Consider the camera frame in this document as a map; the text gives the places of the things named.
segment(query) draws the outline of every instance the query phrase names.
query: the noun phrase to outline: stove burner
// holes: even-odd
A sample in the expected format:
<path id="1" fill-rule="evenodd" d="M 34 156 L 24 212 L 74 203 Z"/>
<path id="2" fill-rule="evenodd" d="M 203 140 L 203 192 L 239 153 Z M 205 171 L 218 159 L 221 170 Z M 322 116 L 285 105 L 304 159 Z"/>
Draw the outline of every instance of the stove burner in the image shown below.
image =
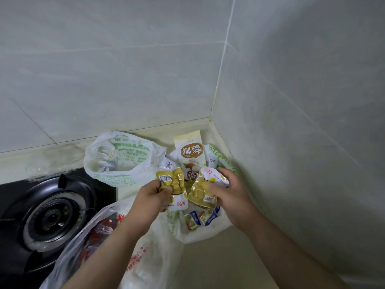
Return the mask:
<path id="1" fill-rule="evenodd" d="M 34 241 L 52 241 L 68 232 L 79 217 L 79 206 L 66 198 L 41 204 L 33 213 L 28 232 Z"/>
<path id="2" fill-rule="evenodd" d="M 58 193 L 43 201 L 28 217 L 23 230 L 25 245 L 47 252 L 74 236 L 82 224 L 86 204 L 73 192 Z"/>

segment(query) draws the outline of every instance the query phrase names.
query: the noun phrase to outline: right hand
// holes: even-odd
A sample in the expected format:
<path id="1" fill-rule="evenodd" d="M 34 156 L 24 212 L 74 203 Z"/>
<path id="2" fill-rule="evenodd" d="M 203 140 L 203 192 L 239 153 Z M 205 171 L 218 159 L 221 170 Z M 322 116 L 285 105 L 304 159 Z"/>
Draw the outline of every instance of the right hand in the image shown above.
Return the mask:
<path id="1" fill-rule="evenodd" d="M 208 190 L 218 197 L 218 205 L 224 208 L 231 223 L 246 232 L 252 226 L 259 211 L 238 176 L 226 168 L 218 168 L 218 170 L 230 181 L 230 185 L 225 188 L 212 183 L 209 184 Z"/>

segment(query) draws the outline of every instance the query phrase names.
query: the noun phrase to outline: plastic bag with green print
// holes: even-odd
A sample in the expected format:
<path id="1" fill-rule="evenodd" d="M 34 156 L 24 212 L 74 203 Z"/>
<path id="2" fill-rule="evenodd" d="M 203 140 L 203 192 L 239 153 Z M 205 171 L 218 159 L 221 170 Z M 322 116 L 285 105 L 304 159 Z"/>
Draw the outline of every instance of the plastic bag with green print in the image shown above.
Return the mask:
<path id="1" fill-rule="evenodd" d="M 156 179 L 166 147 L 138 136 L 112 131 L 101 134 L 85 150 L 84 170 L 110 186 L 141 187 Z"/>

